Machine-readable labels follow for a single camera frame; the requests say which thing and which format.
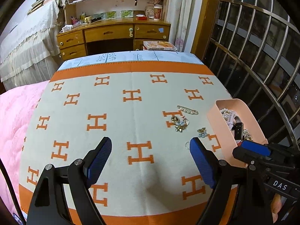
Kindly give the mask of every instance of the orange border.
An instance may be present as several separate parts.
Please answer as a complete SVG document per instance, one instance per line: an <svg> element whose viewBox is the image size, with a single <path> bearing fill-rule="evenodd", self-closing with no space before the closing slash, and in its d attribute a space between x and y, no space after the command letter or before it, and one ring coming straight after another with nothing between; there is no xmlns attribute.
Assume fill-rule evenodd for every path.
<svg viewBox="0 0 300 225"><path fill-rule="evenodd" d="M227 224L231 210L234 204L237 188L231 190L229 199L219 225ZM28 214L30 201L32 199L33 192L26 189L19 184L19 194L21 209ZM138 217L117 217L117 216L107 216L101 215L107 225L195 225L199 219L199 214L205 209L207 202L199 205L195 205L183 210L172 211L165 214L150 215L150 216L138 216ZM77 211L69 208L72 221L76 225L81 225Z"/></svg>
<svg viewBox="0 0 300 225"><path fill-rule="evenodd" d="M93 64L60 70L53 75L50 82L83 76L130 72L193 73L214 75L207 66L201 64L163 61L132 61Z"/></svg>

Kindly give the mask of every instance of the metal bolt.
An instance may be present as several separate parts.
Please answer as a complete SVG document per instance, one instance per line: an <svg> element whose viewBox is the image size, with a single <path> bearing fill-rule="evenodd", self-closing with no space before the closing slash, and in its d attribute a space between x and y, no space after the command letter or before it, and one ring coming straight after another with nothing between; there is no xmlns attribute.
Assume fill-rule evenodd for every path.
<svg viewBox="0 0 300 225"><path fill-rule="evenodd" d="M75 160L75 162L74 162L74 164L75 164L76 166L80 165L81 163L82 163L82 159L77 159L77 160Z"/></svg>
<svg viewBox="0 0 300 225"><path fill-rule="evenodd" d="M227 165L227 162L224 161L224 160L219 160L219 164L220 164L221 166L226 166L226 165Z"/></svg>
<svg viewBox="0 0 300 225"><path fill-rule="evenodd" d="M250 165L250 166L249 166L249 169L250 169L251 171L255 171L255 170L256 170L256 167L255 167L254 165Z"/></svg>
<svg viewBox="0 0 300 225"><path fill-rule="evenodd" d="M45 169L46 170L50 170L52 168L52 165L51 164L47 164L46 166L45 166Z"/></svg>

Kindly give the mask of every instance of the curtain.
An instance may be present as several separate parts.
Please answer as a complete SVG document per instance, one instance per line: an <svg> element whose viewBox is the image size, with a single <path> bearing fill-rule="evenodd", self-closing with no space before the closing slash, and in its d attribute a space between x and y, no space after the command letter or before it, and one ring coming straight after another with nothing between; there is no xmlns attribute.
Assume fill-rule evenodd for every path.
<svg viewBox="0 0 300 225"><path fill-rule="evenodd" d="M182 52L186 39L192 0L169 0L167 22L171 23L169 42Z"/></svg>

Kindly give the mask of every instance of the hanging keychain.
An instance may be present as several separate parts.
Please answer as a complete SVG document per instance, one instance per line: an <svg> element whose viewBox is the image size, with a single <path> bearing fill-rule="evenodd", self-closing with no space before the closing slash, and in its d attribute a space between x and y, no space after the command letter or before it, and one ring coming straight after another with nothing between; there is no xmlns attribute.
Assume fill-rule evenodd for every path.
<svg viewBox="0 0 300 225"><path fill-rule="evenodd" d="M137 5L137 0L135 0L134 5L135 5L135 6Z"/></svg>

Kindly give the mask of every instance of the pink bedding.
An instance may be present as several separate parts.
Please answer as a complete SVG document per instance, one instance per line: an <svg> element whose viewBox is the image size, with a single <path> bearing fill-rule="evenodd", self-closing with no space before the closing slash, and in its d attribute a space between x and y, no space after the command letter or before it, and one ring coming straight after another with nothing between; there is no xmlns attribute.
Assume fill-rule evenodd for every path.
<svg viewBox="0 0 300 225"><path fill-rule="evenodd" d="M48 82L20 86L0 95L0 158L6 167L18 201L19 165L25 134L31 115ZM8 210L16 213L1 172L0 196Z"/></svg>

